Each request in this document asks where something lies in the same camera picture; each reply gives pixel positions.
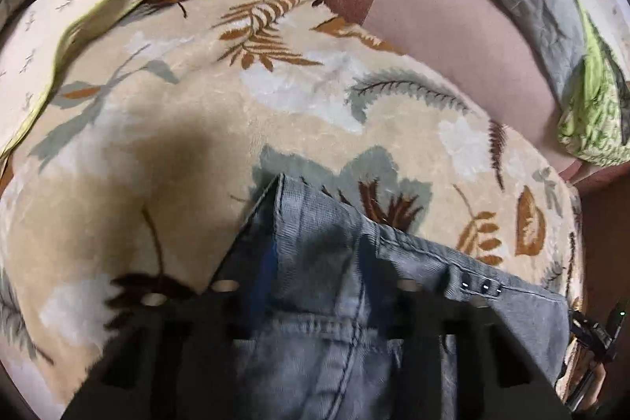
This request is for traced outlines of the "blue denim pants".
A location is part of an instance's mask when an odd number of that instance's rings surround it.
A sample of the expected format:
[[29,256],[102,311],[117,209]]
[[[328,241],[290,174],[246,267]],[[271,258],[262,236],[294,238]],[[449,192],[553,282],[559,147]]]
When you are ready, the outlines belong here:
[[387,419],[411,311],[399,280],[440,298],[483,298],[548,381],[569,341],[561,295],[453,248],[379,225],[280,175],[258,201],[216,272],[245,296],[235,340],[243,419]]

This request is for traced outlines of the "green patterned cloth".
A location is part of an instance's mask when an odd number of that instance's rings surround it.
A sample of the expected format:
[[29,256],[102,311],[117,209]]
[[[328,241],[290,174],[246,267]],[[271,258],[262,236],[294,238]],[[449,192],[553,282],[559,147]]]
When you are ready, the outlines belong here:
[[581,0],[574,0],[585,51],[571,77],[558,122],[558,141],[570,155],[601,167],[629,161],[629,86],[615,52]]

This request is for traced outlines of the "beige leaf print blanket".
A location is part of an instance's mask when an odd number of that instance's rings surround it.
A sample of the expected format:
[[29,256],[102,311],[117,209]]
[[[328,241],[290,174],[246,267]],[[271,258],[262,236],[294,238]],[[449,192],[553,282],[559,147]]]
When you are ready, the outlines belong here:
[[321,0],[142,0],[67,60],[2,162],[1,363],[43,419],[102,352],[115,279],[203,289],[276,174],[583,302],[576,193]]

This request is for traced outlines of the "pink bed sheet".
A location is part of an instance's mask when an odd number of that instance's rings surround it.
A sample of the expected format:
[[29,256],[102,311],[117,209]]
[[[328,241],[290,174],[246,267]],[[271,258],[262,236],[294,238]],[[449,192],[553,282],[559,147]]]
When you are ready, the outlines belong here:
[[560,109],[519,29],[492,0],[324,0],[333,12],[453,82],[498,122],[520,132],[584,192],[628,174],[561,148]]

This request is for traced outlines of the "cream pillow with green trim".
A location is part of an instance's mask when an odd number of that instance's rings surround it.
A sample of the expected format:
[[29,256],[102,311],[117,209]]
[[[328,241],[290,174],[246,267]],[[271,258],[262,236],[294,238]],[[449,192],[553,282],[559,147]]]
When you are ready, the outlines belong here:
[[27,134],[57,72],[142,0],[35,0],[1,34],[1,153]]

